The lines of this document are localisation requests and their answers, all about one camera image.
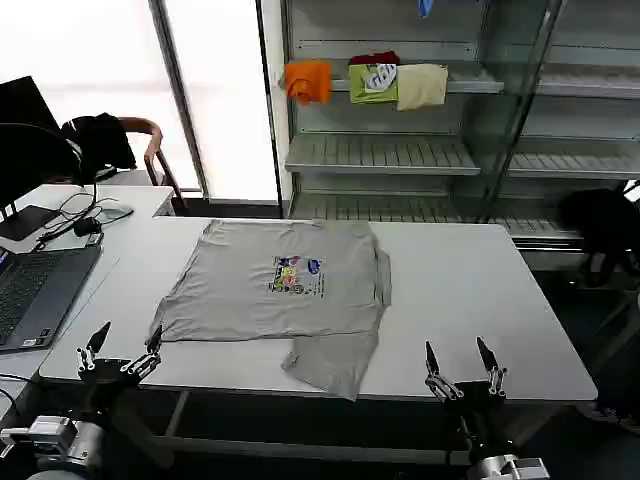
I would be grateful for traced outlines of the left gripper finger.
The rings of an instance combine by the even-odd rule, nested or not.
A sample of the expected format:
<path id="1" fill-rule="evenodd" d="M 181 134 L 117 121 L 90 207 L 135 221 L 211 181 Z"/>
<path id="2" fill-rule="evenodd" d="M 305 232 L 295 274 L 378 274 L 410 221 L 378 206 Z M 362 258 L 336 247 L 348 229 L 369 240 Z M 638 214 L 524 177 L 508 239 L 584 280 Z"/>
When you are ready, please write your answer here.
<path id="1" fill-rule="evenodd" d="M 92 334 L 85 347 L 76 349 L 77 372 L 79 374 L 96 368 L 97 354 L 105 342 L 110 327 L 111 323 L 106 322 L 98 331 Z"/>
<path id="2" fill-rule="evenodd" d="M 161 363 L 161 337 L 162 326 L 158 326 L 145 342 L 145 352 L 122 366 L 120 372 L 128 376 L 148 376 Z"/>

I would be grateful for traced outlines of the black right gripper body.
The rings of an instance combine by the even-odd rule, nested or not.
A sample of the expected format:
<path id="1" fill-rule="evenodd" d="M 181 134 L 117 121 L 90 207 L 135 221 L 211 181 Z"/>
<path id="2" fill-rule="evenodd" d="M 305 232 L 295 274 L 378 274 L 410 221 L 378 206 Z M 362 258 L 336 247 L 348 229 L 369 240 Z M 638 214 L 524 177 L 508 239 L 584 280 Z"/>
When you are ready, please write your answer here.
<path id="1" fill-rule="evenodd" d="M 470 453 L 505 453 L 506 434 L 499 421 L 505 395 L 491 393 L 487 381 L 457 382 L 461 397 L 445 407 L 455 430 L 468 442 Z"/>

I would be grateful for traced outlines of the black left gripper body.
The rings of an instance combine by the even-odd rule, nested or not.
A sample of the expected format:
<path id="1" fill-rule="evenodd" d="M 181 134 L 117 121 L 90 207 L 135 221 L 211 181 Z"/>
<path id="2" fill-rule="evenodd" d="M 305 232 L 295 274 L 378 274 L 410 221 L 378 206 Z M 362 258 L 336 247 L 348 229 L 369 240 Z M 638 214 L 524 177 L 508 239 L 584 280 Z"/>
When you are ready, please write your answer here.
<path id="1" fill-rule="evenodd" d="M 120 359 L 96 359 L 91 364 L 80 363 L 78 375 L 86 387 L 86 395 L 79 410 L 80 418 L 97 418 L 110 414 L 120 396 L 142 380 L 137 371 L 130 372 L 128 361 Z"/>

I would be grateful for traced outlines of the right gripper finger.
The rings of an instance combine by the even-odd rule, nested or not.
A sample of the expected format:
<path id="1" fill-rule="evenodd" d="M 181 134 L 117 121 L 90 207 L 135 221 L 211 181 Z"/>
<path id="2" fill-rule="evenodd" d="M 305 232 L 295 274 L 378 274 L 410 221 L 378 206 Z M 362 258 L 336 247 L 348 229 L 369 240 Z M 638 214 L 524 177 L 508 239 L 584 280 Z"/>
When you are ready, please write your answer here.
<path id="1" fill-rule="evenodd" d="M 456 401 L 464 397 L 464 393 L 452 381 L 441 374 L 435 352 L 429 341 L 425 342 L 427 376 L 425 385 L 441 402 Z"/>
<path id="2" fill-rule="evenodd" d="M 486 345 L 481 337 L 476 338 L 476 343 L 487 373 L 489 394 L 505 398 L 504 380 L 508 370 L 498 364 L 494 352 Z"/>

